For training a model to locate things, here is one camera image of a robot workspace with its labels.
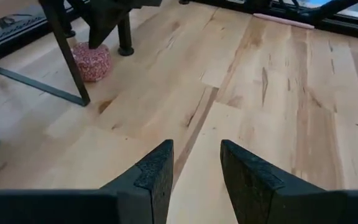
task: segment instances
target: wooden floor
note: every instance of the wooden floor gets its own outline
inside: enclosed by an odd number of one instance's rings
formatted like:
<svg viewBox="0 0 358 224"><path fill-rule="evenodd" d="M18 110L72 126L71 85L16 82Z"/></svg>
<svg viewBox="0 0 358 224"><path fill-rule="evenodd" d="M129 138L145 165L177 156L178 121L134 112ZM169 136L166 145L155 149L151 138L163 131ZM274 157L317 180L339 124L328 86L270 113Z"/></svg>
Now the wooden floor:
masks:
<svg viewBox="0 0 358 224"><path fill-rule="evenodd" d="M87 85L86 108L0 76L0 189L97 188L168 138L169 223L236 223L221 139L324 189L358 189L358 39L176 1L131 21L135 54L106 40L114 71ZM51 35L0 66L75 93Z"/></svg>

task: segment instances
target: pink object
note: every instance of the pink object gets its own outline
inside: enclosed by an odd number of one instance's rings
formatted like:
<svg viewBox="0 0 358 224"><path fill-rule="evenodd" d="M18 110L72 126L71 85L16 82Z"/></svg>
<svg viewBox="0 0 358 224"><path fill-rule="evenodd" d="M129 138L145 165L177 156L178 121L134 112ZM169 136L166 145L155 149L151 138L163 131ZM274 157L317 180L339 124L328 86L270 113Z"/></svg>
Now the pink object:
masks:
<svg viewBox="0 0 358 224"><path fill-rule="evenodd" d="M314 26L312 26L310 24L305 24L305 23L297 22L297 21L291 21L291 20L288 20L288 19L282 19L282 18L278 18L278 17L274 17L274 16L268 16L268 15L261 14L261 13L255 13L254 16L258 17L258 18L261 18L261 19L267 19L267 20L270 20L270 21L279 22L279 23L282 23L282 24L301 27L301 28L304 28L304 29L314 29Z"/></svg>
<svg viewBox="0 0 358 224"><path fill-rule="evenodd" d="M83 42L75 45L71 51L85 82L99 81L110 72L111 56L106 45L89 49L88 43Z"/></svg>

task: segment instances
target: black metal chair leg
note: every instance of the black metal chair leg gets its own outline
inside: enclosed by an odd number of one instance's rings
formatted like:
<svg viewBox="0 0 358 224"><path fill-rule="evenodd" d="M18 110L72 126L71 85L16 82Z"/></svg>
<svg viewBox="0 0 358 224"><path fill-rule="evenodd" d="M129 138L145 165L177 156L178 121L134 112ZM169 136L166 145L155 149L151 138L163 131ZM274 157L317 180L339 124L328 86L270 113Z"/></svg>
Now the black metal chair leg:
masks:
<svg viewBox="0 0 358 224"><path fill-rule="evenodd" d="M67 18L65 0L53 0L49 1L49 4L53 5L53 8L55 8L57 19L63 27L66 38L74 37L75 31L73 31L70 20Z"/></svg>
<svg viewBox="0 0 358 224"><path fill-rule="evenodd" d="M50 3L51 0L39 0L39 3L44 10L45 16L47 17L49 23L52 25L53 34L57 40L57 43L62 51L62 54L66 60L70 73L74 79L75 85L78 89L78 92L81 95L83 101L82 105L86 106L90 102L90 97L86 91L85 84L81 78L80 70L75 63L73 54L71 53L70 46L67 43L63 27L59 23L58 13L54 6Z"/></svg>
<svg viewBox="0 0 358 224"><path fill-rule="evenodd" d="M179 0L179 4L189 4L190 0Z"/></svg>
<svg viewBox="0 0 358 224"><path fill-rule="evenodd" d="M118 53L122 56L130 56L134 53L131 39L131 23L129 13L118 23L119 49Z"/></svg>

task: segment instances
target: metal bar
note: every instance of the metal bar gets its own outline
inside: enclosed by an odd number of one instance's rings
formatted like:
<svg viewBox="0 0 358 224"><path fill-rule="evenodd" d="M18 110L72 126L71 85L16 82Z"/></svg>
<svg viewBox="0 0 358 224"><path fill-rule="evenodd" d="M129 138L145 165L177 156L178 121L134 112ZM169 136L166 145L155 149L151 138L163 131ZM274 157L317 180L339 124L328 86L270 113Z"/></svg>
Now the metal bar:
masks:
<svg viewBox="0 0 358 224"><path fill-rule="evenodd" d="M65 0L53 0L49 2L50 4L53 4L53 8L56 10L57 19L63 28L66 38L75 36L75 32L73 31L70 21L66 15Z"/></svg>
<svg viewBox="0 0 358 224"><path fill-rule="evenodd" d="M306 7L300 7L301 11L305 11L307 9L308 8ZM273 2L272 7L268 11L264 11L263 13L270 16L298 22L310 22L309 20L305 20L305 17L288 14L285 9L281 7L277 2ZM326 30L329 32L335 32L337 34L344 34L358 38L358 18L356 17L334 14L329 16L328 18L323 19L322 21L318 21L312 24L316 27L316 29Z"/></svg>
<svg viewBox="0 0 358 224"><path fill-rule="evenodd" d="M48 0L39 0L39 3L41 4L48 21L52 25L53 34L55 35L60 50L62 51L62 54L66 60L78 92L80 92L81 98L84 101L84 106L86 106L91 100L88 92L86 91L85 84L81 78L80 70L78 69L73 54L71 53L70 46L67 43L63 28L59 23L56 10L51 4L49 4Z"/></svg>
<svg viewBox="0 0 358 224"><path fill-rule="evenodd" d="M358 0L332 0L310 12L312 21L320 21L358 3Z"/></svg>
<svg viewBox="0 0 358 224"><path fill-rule="evenodd" d="M119 49L118 53L122 56L130 56L134 53L132 48L131 22L129 13L118 23Z"/></svg>
<svg viewBox="0 0 358 224"><path fill-rule="evenodd" d="M23 84L29 85L29 86L39 89L41 91L45 91L53 96L60 97L62 99L70 101L72 103L76 103L81 106L86 106L86 103L84 102L84 100L78 96L72 95L71 93L65 92L63 90L59 90L55 87L46 85L42 82L38 82L37 80L33 80L31 78L25 77L25 76L18 74L16 72L6 70L5 68L0 67L0 75L8 77L12 80L21 82Z"/></svg>

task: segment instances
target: pink yarn ball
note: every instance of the pink yarn ball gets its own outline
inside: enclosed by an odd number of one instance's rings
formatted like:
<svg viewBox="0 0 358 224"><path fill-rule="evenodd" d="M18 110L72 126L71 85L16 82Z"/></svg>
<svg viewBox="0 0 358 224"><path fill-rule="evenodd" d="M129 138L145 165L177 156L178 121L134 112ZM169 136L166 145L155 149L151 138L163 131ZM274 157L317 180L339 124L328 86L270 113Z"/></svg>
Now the pink yarn ball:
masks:
<svg viewBox="0 0 358 224"><path fill-rule="evenodd" d="M89 49L87 42L75 45L72 50L75 62L85 82L96 82L108 75L111 70L110 50L104 44L97 49Z"/></svg>

